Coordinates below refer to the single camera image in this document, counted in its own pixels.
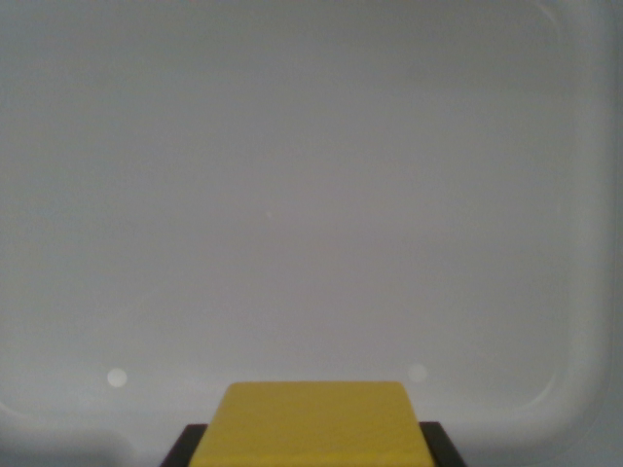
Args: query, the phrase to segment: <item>plastic bin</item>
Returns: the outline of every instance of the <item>plastic bin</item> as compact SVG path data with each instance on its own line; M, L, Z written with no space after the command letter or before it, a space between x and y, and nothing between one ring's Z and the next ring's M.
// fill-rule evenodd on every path
M402 381L471 466L577 444L617 378L613 14L2 3L4 462L156 466L253 379Z

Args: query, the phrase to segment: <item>white tray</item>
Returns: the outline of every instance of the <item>white tray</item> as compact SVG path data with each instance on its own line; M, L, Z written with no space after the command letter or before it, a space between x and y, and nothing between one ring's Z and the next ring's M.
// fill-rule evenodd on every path
M601 2L0 7L0 435L158 465L249 379L396 379L470 465L608 368Z

